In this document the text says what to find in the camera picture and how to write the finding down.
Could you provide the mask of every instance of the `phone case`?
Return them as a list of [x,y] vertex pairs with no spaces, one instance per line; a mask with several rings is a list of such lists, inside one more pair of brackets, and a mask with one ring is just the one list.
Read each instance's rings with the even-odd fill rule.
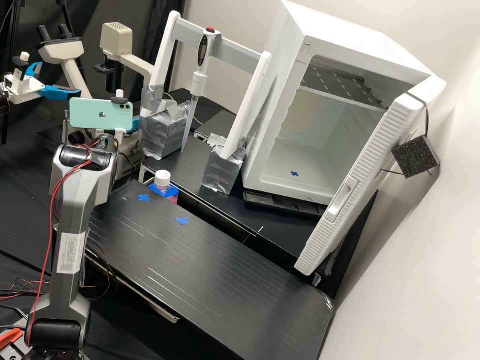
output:
[[74,97],[70,99],[70,124],[74,128],[129,131],[133,127],[134,106],[110,100]]

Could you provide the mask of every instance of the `black platform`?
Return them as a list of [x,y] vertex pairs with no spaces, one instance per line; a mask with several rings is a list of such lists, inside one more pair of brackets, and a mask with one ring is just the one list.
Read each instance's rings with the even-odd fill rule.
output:
[[132,285],[243,359],[317,358],[330,300],[180,206],[131,182],[90,224]]
[[255,237],[262,236],[298,258],[320,218],[292,215],[246,203],[243,200],[241,176],[230,195],[202,186],[202,177],[211,151],[208,144],[190,136],[183,153],[176,151],[160,161],[150,157],[144,161],[143,166],[153,174],[157,170],[168,170],[171,182],[182,192],[214,209]]

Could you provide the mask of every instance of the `door handle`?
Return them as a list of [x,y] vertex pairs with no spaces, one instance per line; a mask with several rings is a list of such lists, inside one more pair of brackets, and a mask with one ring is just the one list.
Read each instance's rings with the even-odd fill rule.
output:
[[335,197],[331,201],[328,209],[323,214],[323,217],[329,222],[335,222],[335,219],[340,214],[340,211],[344,208],[350,196],[353,194],[355,188],[359,184],[358,180],[348,176],[343,184],[340,186],[340,190],[336,193]]

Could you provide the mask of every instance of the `silver duct tape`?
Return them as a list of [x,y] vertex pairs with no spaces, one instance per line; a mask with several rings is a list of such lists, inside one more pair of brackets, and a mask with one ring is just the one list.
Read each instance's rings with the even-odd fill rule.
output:
[[145,85],[141,89],[141,107],[151,111],[153,114],[156,114],[162,102],[163,95],[164,87],[162,85],[153,87],[148,84]]
[[140,146],[146,156],[160,160],[182,147],[189,108],[184,103],[178,106],[175,117],[163,111],[140,120]]
[[245,140],[240,140],[239,148],[228,159],[220,157],[223,146],[216,145],[208,156],[201,184],[214,191],[230,195],[239,176],[247,153]]

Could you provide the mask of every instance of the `black foam block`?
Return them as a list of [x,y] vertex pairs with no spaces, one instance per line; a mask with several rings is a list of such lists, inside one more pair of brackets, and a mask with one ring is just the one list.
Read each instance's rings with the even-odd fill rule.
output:
[[407,179],[440,165],[440,159],[425,135],[394,147],[391,152]]

